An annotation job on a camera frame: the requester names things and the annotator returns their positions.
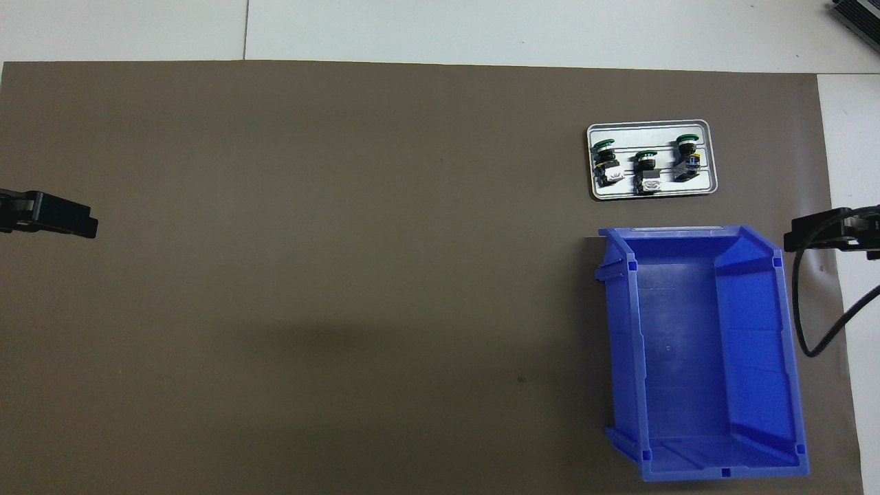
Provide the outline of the green push button switch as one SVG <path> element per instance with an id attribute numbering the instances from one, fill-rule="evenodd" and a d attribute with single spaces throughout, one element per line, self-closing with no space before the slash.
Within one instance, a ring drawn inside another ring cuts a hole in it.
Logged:
<path id="1" fill-rule="evenodd" d="M 662 191 L 660 171 L 657 169 L 656 150 L 639 151 L 634 157 L 636 195 L 654 195 Z"/>
<path id="2" fill-rule="evenodd" d="M 609 187 L 624 179 L 624 168 L 620 165 L 615 154 L 615 140 L 603 139 L 592 146 L 592 154 L 595 159 L 594 172 L 600 187 Z"/>

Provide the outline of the silver metal tray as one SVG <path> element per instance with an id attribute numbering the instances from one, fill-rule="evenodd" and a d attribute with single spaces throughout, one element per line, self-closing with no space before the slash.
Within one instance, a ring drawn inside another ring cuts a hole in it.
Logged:
<path id="1" fill-rule="evenodd" d="M 696 149 L 701 155 L 700 175 L 691 181 L 675 182 L 672 178 L 672 167 L 678 159 L 676 138 L 686 133 L 694 133 L 700 137 L 696 144 Z M 584 137 L 587 145 L 591 196 L 596 201 L 694 197 L 710 195 L 718 189 L 710 126 L 703 120 L 594 123 L 588 126 Z M 594 172 L 595 159 L 592 146 L 600 140 L 609 138 L 615 140 L 615 154 L 624 168 L 625 176 L 616 184 L 600 187 Z M 661 175 L 662 191 L 654 195 L 636 195 L 634 157 L 639 151 L 646 150 L 658 152 L 656 165 Z"/>

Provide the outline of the brown table mat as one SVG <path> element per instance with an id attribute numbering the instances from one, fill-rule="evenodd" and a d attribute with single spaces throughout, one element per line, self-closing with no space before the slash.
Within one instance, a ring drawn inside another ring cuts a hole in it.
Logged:
<path id="1" fill-rule="evenodd" d="M 592 124 L 709 126 L 710 195 L 596 201 Z M 846 342 L 799 356 L 811 473 L 644 483 L 607 441 L 600 228 L 831 204 L 817 76 L 6 63 L 0 495 L 862 495 Z"/>

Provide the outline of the grey ribbed device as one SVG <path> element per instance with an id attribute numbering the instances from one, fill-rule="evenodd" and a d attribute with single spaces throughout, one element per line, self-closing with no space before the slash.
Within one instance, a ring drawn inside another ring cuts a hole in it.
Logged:
<path id="1" fill-rule="evenodd" d="M 832 0 L 830 12 L 849 30 L 880 39 L 880 0 Z"/>

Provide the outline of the blue plastic storage bin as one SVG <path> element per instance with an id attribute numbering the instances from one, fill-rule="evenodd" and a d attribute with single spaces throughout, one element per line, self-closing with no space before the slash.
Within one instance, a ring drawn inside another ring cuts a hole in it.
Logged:
<path id="1" fill-rule="evenodd" d="M 808 475 L 782 250 L 747 225 L 598 234 L 612 446 L 647 482 Z"/>

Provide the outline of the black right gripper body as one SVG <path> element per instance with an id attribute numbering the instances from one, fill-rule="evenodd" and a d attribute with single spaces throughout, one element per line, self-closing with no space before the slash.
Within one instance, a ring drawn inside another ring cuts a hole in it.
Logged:
<path id="1" fill-rule="evenodd" d="M 849 210 L 846 225 L 850 229 L 846 249 L 864 252 L 869 261 L 880 261 L 880 206 Z"/>

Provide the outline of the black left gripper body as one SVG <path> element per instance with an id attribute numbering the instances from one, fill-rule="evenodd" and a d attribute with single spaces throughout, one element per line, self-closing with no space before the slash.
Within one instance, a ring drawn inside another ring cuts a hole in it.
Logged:
<path id="1" fill-rule="evenodd" d="M 0 189 L 0 232 L 35 232 L 34 195 L 28 192 Z"/>

